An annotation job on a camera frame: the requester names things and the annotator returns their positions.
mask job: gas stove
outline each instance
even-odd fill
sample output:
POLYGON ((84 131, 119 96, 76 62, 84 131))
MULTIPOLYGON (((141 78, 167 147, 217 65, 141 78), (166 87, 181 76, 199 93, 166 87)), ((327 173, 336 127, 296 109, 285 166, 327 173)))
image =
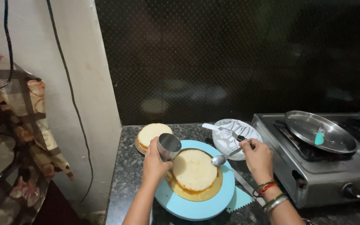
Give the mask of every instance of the gas stove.
POLYGON ((360 201, 360 120, 358 114, 318 114, 347 130, 358 143, 355 153, 337 154, 294 136, 284 114, 255 114, 252 126, 273 150, 273 171, 296 207, 360 201))

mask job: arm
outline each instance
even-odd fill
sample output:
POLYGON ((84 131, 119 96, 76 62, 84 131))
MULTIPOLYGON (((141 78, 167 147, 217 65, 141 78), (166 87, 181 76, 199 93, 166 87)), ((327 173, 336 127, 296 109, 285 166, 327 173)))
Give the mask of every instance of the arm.
POLYGON ((150 146, 148 146, 144 159, 141 187, 127 211, 122 223, 123 225, 147 225, 150 223, 150 213, 155 191, 166 172, 173 167, 173 162, 163 162, 160 159, 156 148, 157 139, 158 137, 152 139, 150 146))
MULTIPOLYGON (((248 169, 251 171, 256 183, 261 185, 263 183, 273 181, 273 152, 264 143, 252 139, 252 150, 247 141, 240 142, 243 147, 245 160, 248 169)), ((282 191, 280 188, 270 187, 263 195, 265 202, 269 202, 273 198, 280 195, 282 191)), ((282 202, 276 206, 270 213, 270 222, 272 225, 304 225, 305 222, 299 216, 293 205, 289 200, 282 202)))

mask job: stove knob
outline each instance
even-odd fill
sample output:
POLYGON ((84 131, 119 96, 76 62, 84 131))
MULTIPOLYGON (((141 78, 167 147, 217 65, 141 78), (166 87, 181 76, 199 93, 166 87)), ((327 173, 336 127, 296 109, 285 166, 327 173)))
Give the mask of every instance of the stove knob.
POLYGON ((343 196, 349 199, 360 199, 360 191, 354 187, 352 183, 348 183, 343 187, 343 196))

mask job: bangle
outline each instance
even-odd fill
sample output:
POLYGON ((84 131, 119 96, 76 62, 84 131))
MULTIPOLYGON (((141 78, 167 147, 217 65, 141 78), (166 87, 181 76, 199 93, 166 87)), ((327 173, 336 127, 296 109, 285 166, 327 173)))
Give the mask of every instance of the bangle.
POLYGON ((269 188, 275 187, 275 186, 277 186, 276 183, 271 183, 271 184, 266 185, 265 187, 263 187, 263 188, 259 191, 259 193, 258 193, 258 195, 257 195, 256 197, 258 197, 258 198, 262 197, 263 194, 264 194, 269 188))
POLYGON ((258 197, 258 195, 254 195, 254 193, 257 192, 258 190, 260 190, 263 186, 268 185, 268 184, 277 184, 277 183, 275 181, 269 181, 269 182, 259 185, 257 188, 254 189, 253 196, 258 197))
POLYGON ((287 201, 287 196, 283 196, 279 198, 277 201, 275 201, 273 204, 271 204, 269 207, 266 207, 263 212, 270 212, 272 209, 274 209, 276 206, 280 205, 281 203, 287 201))
POLYGON ((274 199, 270 200, 269 202, 267 202, 263 208, 266 208, 268 205, 272 205, 274 202, 276 202, 276 200, 278 200, 279 198, 285 196, 284 193, 281 193, 279 196, 275 197, 274 199))

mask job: hand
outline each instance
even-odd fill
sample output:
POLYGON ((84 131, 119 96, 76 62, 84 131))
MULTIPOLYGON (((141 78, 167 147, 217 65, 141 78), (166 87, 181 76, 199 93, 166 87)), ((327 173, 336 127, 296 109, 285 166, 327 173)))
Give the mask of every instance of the hand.
POLYGON ((263 183, 273 181, 273 151, 269 147, 256 140, 248 139, 240 142, 239 146, 243 147, 245 160, 247 161, 248 169, 251 171, 256 183, 261 185, 263 183), (252 150, 248 141, 252 141, 252 150))
POLYGON ((151 140, 147 153, 145 154, 141 186, 156 188, 161 179, 166 175, 166 172, 173 167, 173 162, 163 162, 160 159, 156 147, 158 138, 159 137, 155 137, 151 140))

